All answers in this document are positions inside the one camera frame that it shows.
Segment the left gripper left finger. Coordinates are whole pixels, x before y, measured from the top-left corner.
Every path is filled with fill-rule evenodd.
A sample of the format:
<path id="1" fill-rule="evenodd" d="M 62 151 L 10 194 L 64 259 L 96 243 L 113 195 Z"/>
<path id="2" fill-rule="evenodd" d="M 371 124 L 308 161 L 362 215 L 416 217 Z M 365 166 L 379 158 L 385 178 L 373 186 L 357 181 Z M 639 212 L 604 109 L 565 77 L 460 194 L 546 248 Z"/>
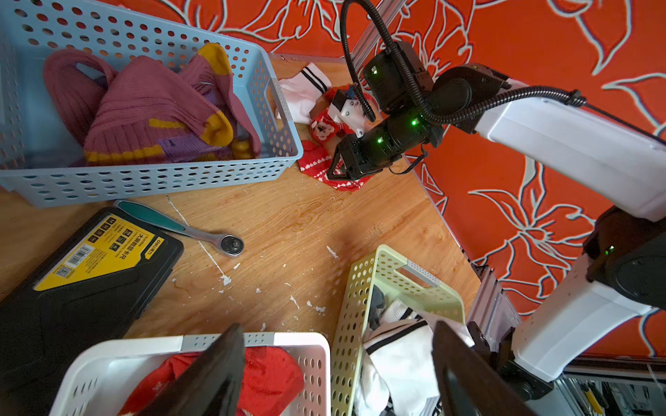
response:
<path id="1" fill-rule="evenodd" d="M 245 338 L 239 324 L 227 329 L 142 415 L 234 415 L 245 368 Z"/>

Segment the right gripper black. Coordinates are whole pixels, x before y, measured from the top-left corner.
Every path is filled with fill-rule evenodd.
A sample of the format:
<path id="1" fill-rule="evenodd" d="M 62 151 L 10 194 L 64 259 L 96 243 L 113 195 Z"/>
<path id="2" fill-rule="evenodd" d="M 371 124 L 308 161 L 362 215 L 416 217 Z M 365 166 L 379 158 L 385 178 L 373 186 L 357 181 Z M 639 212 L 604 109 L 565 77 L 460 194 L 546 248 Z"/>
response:
<path id="1" fill-rule="evenodd" d="M 345 136 L 336 146 L 328 180 L 360 180 L 390 167 L 414 147 L 437 147 L 444 136 L 444 126 L 431 124 L 416 111 L 402 111 L 389 116 L 361 137 Z"/>

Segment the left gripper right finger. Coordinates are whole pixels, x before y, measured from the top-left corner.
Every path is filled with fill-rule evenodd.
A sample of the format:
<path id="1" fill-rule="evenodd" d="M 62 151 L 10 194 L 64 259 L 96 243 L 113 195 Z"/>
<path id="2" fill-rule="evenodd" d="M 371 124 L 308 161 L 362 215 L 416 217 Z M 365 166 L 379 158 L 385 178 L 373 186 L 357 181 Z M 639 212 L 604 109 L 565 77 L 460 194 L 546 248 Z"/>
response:
<path id="1" fill-rule="evenodd" d="M 433 336 L 444 415 L 532 415 L 533 411 L 445 322 Z"/>

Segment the red cat face sock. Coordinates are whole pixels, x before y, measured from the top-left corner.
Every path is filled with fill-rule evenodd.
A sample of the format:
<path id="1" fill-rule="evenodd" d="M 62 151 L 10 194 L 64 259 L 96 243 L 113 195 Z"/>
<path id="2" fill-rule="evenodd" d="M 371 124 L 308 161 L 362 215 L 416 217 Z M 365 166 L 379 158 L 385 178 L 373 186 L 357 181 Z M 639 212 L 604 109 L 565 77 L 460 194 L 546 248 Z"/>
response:
<path id="1" fill-rule="evenodd" d="M 327 172 L 331 167 L 336 145 L 347 135 L 353 133 L 347 126 L 338 124 L 329 117 L 328 110 L 337 90 L 354 91 L 351 85 L 330 88 L 310 111 L 310 139 L 303 143 L 304 155 L 298 161 L 301 173 L 328 185 L 340 192 L 355 192 L 360 190 L 371 177 L 361 180 L 329 180 Z"/>

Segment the red christmas sock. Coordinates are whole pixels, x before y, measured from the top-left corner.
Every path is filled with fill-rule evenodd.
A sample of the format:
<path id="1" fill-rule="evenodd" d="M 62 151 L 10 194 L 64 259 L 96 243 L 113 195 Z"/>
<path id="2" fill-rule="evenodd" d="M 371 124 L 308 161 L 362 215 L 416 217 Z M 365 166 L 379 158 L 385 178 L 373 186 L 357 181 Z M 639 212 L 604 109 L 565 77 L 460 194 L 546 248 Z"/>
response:
<path id="1" fill-rule="evenodd" d="M 198 353 L 173 355 L 147 375 L 128 397 L 121 415 L 137 415 L 199 358 Z M 245 350 L 245 368 L 237 415 L 279 415 L 304 389 L 304 374 L 282 348 Z"/>

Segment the white striped sock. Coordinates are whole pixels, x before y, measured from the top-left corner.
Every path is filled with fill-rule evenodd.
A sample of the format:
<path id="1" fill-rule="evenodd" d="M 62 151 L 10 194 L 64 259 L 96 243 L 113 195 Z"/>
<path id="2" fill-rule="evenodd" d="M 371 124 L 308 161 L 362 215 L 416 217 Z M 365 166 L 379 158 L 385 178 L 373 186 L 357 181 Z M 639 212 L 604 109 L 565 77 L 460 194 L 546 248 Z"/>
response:
<path id="1" fill-rule="evenodd" d="M 467 326 L 415 310 L 398 299 L 378 311 L 364 339 L 355 415 L 441 413 L 432 356 L 438 322 L 445 322 L 467 346 L 475 344 Z"/>
<path id="2" fill-rule="evenodd" d="M 279 80 L 291 118 L 298 124 L 310 124 L 310 111 L 332 86 L 331 80 L 314 62 L 295 76 Z"/>

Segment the blue perforated plastic basket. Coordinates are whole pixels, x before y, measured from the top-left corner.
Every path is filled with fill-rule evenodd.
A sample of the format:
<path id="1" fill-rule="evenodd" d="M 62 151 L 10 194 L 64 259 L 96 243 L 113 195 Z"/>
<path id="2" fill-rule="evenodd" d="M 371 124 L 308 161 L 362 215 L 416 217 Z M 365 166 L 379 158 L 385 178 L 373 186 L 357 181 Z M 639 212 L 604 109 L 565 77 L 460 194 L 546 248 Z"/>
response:
<path id="1" fill-rule="evenodd" d="M 272 181 L 303 152 L 254 43 L 95 1 L 1 4 L 1 187 L 33 206 Z"/>

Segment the white perforated plastic basket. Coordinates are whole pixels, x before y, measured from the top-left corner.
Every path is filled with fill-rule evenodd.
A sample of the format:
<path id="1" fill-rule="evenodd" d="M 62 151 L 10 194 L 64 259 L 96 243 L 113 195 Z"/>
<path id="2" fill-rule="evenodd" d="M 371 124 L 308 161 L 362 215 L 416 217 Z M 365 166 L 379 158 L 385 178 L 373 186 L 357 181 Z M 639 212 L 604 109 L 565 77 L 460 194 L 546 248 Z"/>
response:
<path id="1" fill-rule="evenodd" d="M 172 355 L 201 352 L 217 334 L 166 336 L 98 343 L 69 366 L 50 415 L 116 415 L 139 382 Z M 284 415 L 331 414 L 331 350 L 315 332 L 249 332 L 248 348 L 279 347 L 301 368 L 304 389 Z"/>

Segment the green perforated plastic basket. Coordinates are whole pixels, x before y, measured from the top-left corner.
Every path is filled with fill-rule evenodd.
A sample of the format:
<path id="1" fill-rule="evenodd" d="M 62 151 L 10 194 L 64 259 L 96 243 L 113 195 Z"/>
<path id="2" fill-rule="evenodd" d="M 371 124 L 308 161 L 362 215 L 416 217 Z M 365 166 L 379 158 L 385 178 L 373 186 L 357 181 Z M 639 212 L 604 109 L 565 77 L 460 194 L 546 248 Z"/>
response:
<path id="1" fill-rule="evenodd" d="M 407 306 L 464 324 L 457 291 L 385 244 L 353 263 L 331 347 L 331 413 L 351 415 L 362 363 L 362 338 L 368 328 L 375 289 L 389 303 Z"/>

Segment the black case yellow label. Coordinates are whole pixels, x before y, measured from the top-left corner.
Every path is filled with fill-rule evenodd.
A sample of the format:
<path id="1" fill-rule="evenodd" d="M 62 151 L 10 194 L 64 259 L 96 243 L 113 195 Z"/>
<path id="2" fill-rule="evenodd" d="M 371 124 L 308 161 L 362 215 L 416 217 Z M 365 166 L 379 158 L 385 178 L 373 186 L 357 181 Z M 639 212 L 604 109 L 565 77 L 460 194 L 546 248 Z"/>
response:
<path id="1" fill-rule="evenodd" d="M 1 413 L 48 414 L 69 365 L 125 336 L 183 252 L 115 207 L 98 211 L 1 301 Z"/>

